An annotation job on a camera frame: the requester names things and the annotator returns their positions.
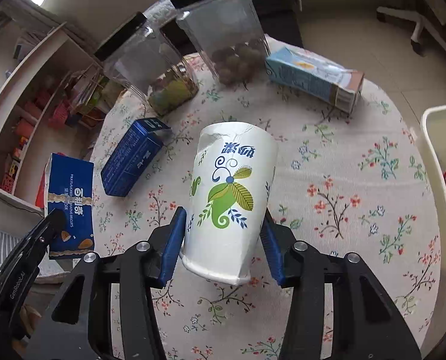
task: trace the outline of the chair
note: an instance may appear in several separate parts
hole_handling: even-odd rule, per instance
[[[418,55],[422,55],[423,48],[419,41],[420,35],[423,29],[426,29],[428,33],[440,44],[440,46],[446,51],[446,41],[443,39],[441,30],[446,24],[446,3],[444,0],[422,0],[431,9],[432,15],[436,17],[437,23],[433,24],[425,14],[417,12],[416,10],[395,9],[391,7],[378,7],[377,19],[385,22],[385,15],[398,17],[400,19],[410,20],[415,22],[415,27],[411,35],[411,45],[413,51]]]
[[[297,21],[296,11],[301,8],[300,0],[252,0],[263,31],[282,42],[303,47]],[[196,52],[185,32],[178,27],[174,17],[176,10],[169,0],[155,4],[144,15],[152,20],[157,16],[155,11],[169,10],[169,20],[161,27],[161,31],[175,45],[182,55]]]

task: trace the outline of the metal screw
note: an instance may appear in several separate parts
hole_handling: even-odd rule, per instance
[[[146,241],[139,242],[138,245],[136,245],[136,250],[138,251],[147,251],[149,249],[149,243]]]
[[[306,242],[303,241],[296,241],[293,244],[293,247],[297,250],[297,251],[305,251],[306,249],[308,249],[308,245],[306,244]]]
[[[356,264],[360,261],[360,256],[358,256],[356,253],[350,253],[348,255],[348,261]]]
[[[96,253],[87,253],[85,254],[85,257],[83,257],[83,260],[85,260],[86,263],[92,263],[96,259]]]

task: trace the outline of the brown nut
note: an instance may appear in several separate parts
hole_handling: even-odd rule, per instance
[[[234,50],[231,47],[225,47],[224,49],[216,50],[212,54],[212,61],[213,62],[223,62],[225,61],[229,56],[234,55]]]
[[[248,62],[242,62],[238,66],[237,76],[240,80],[248,80],[253,74],[253,69]]]
[[[264,47],[263,40],[261,38],[253,38],[248,42],[248,45],[253,49],[260,50],[262,47]]]
[[[246,59],[246,56],[248,55],[249,50],[251,50],[251,47],[244,44],[244,45],[238,47],[238,49],[236,51],[237,51],[237,54],[241,58]]]
[[[217,64],[214,64],[215,66],[215,70],[218,74],[220,74],[221,69],[226,69],[226,64],[225,62],[218,62]]]
[[[237,53],[237,54],[239,54],[238,51],[239,51],[242,47],[247,47],[247,46],[246,46],[245,43],[237,43],[237,44],[235,44],[235,45],[234,45],[234,52]]]
[[[265,54],[263,54],[259,50],[251,49],[249,51],[249,62],[253,66],[260,66],[263,65],[265,62]]]
[[[241,63],[241,59],[238,55],[231,55],[226,60],[226,66],[232,70],[235,71],[238,69],[239,64]]]
[[[230,85],[234,81],[234,75],[230,69],[224,67],[219,71],[220,83]]]

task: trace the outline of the light blue carton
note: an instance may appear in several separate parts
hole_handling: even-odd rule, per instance
[[[283,47],[266,58],[270,80],[301,89],[349,114],[361,97],[364,74],[314,52]]]

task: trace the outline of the blue biscuit box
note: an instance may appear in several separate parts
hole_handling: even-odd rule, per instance
[[[92,222],[93,163],[52,153],[45,168],[45,215],[66,215],[66,227],[50,242],[51,259],[73,259],[95,249]]]
[[[135,120],[101,171],[107,195],[126,196],[163,146],[170,128],[156,117]]]

